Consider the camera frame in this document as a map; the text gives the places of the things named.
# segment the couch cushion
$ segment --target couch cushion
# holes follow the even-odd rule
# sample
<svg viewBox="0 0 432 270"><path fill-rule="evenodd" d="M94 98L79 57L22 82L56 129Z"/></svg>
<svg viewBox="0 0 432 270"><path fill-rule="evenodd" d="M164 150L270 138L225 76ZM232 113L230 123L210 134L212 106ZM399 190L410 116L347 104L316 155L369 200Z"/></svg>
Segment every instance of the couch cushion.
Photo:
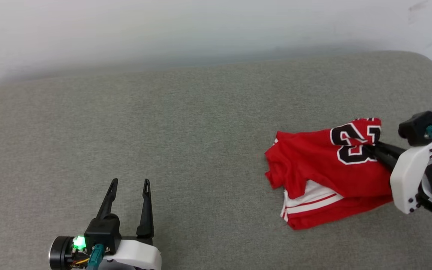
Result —
<svg viewBox="0 0 432 270"><path fill-rule="evenodd" d="M406 52L239 63L0 87L0 269L48 269L112 178L134 235L151 180L164 269L432 268L432 214L387 204L305 231L279 217L264 152L277 130L432 110L432 62Z"/></svg>

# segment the clothing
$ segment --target clothing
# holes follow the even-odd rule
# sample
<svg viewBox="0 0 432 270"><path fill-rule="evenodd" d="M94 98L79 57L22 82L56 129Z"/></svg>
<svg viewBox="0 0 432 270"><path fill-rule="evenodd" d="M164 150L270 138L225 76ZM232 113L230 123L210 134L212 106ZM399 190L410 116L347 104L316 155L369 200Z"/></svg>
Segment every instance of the clothing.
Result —
<svg viewBox="0 0 432 270"><path fill-rule="evenodd" d="M390 172L362 147L380 134L378 118L316 132L277 132L265 155L271 187L285 188L281 217L293 229L305 229L391 201Z"/></svg>

